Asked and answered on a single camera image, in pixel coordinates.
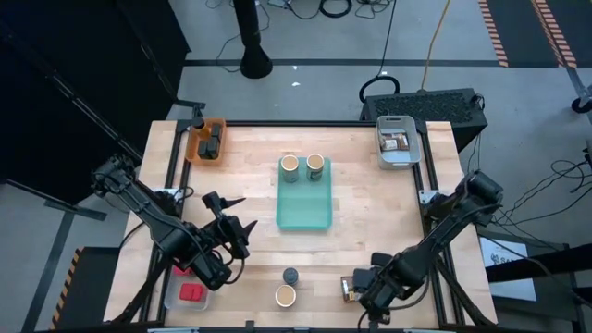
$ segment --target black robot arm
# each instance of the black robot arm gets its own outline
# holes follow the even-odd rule
[[[423,207],[436,226],[417,245],[394,256],[373,253],[371,268],[353,271],[354,290],[371,322],[388,324],[389,305],[406,300],[423,284],[439,254],[469,223],[485,226],[500,207],[503,189],[480,171],[467,175],[450,195],[436,194]]]
[[[92,180],[97,195],[114,193],[150,228],[151,238],[162,254],[157,269],[146,279],[126,311],[117,318],[118,322],[131,320],[145,299],[143,294],[152,291],[167,265],[175,265],[182,270],[190,268],[208,289],[218,290],[228,281],[232,271],[219,253],[215,255],[214,248],[223,246],[234,259],[244,260],[249,256],[248,237],[257,221],[243,227],[236,216],[226,216],[222,212],[244,199],[228,201],[214,191],[206,194],[202,197],[203,202],[212,210],[215,219],[203,228],[197,228],[170,212],[167,214],[165,210],[170,204],[162,195],[157,195],[136,179],[133,164],[125,156],[111,157],[92,173]]]

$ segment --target cup rim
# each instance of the cup rim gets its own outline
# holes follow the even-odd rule
[[[322,162],[321,166],[319,166],[319,167],[313,167],[313,166],[311,166],[309,160],[313,156],[319,156],[319,157],[321,157],[321,162]],[[317,154],[317,153],[309,154],[308,157],[306,157],[306,165],[308,167],[310,167],[312,170],[320,170],[320,169],[322,169],[325,166],[325,157],[323,157],[321,154]]]
[[[296,167],[293,167],[293,168],[287,168],[287,167],[285,167],[284,166],[284,160],[286,160],[286,157],[296,159]],[[286,170],[286,171],[294,171],[294,170],[296,170],[298,168],[299,164],[300,164],[300,161],[298,160],[298,157],[296,157],[294,155],[285,155],[284,157],[281,158],[281,167],[284,170]]]
[[[292,302],[290,302],[290,304],[287,304],[287,305],[286,304],[282,304],[281,302],[279,302],[279,299],[278,299],[278,292],[283,287],[290,288],[292,290],[292,294],[294,295],[294,298],[292,299]],[[277,305],[279,305],[281,307],[291,307],[295,302],[296,302],[296,290],[291,285],[283,284],[283,285],[277,287],[277,289],[276,289],[276,303],[277,303]]]

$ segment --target wheel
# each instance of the wheel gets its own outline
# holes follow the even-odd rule
[[[588,101],[588,103],[580,107],[580,99],[578,98],[572,102],[572,110],[577,113],[589,112],[590,110],[592,110],[592,101]]]

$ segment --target black and yellow stripe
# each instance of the black and yellow stripe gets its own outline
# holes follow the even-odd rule
[[[498,57],[499,65],[502,67],[507,67],[508,57],[506,56],[506,52],[503,50],[500,35],[498,34],[496,23],[493,21],[493,18],[491,17],[491,12],[489,11],[489,5],[487,4],[487,0],[479,0],[479,7],[481,8],[481,14],[483,14],[483,20],[485,21],[485,26],[487,27],[489,38],[493,43],[494,50],[496,51],[496,56]]]
[[[55,306],[54,316],[52,317],[52,323],[49,326],[49,329],[54,330],[57,328],[57,324],[59,323],[59,316],[61,314],[62,309],[64,309],[64,304],[66,303],[66,298],[68,296],[68,290],[70,285],[72,284],[72,279],[74,278],[74,272],[76,271],[76,265],[80,259],[80,255],[84,250],[83,247],[76,249],[74,252],[74,256],[72,257],[72,261],[70,262],[70,267],[68,269],[68,274],[66,275],[66,281],[64,281],[64,288],[59,295],[59,299],[57,300],[57,305]]]
[[[577,65],[574,54],[561,32],[561,28],[553,17],[553,13],[551,13],[547,0],[531,0],[531,2],[535,7],[541,26],[549,39],[549,44],[551,45],[555,56],[558,58],[557,61],[561,66],[565,66],[567,63],[567,67],[576,68]]]

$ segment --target wooden table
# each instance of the wooden table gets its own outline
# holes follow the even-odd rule
[[[175,125],[167,121],[152,125],[140,172],[140,180],[149,187],[164,186]],[[343,302],[339,278],[350,276],[355,267],[368,267],[372,252],[394,254],[423,238],[413,173],[378,168],[373,130],[228,128],[222,166],[191,167],[189,185],[195,194],[185,203],[183,219],[198,227],[212,219],[201,200],[210,191],[229,199],[246,197],[244,203],[228,209],[228,214],[238,216],[243,225],[259,220],[250,237],[251,256],[240,280],[216,291],[205,312],[168,311],[166,325],[244,327],[246,320],[254,320],[256,327],[356,327],[363,308]],[[463,172],[450,124],[428,123],[428,135],[439,186],[453,191]],[[184,137],[181,142],[175,186],[179,185],[186,141]],[[333,225],[327,232],[282,232],[276,224],[278,159],[284,154],[310,153],[329,156],[333,163]],[[422,174],[428,189],[423,163]],[[140,219],[131,214],[126,232],[138,223]],[[149,230],[143,228],[121,251],[105,320],[117,316],[138,291],[151,249]],[[497,322],[475,228],[466,228],[451,249],[459,282],[484,315]],[[288,266],[300,273],[297,301],[281,309],[274,293]],[[235,274],[238,268],[232,266]],[[442,289],[448,322],[453,323],[450,292],[443,280]],[[150,318],[155,318],[160,292],[159,283]],[[393,305],[402,303],[396,300]],[[438,327],[431,288],[415,307],[392,313],[390,326]]]

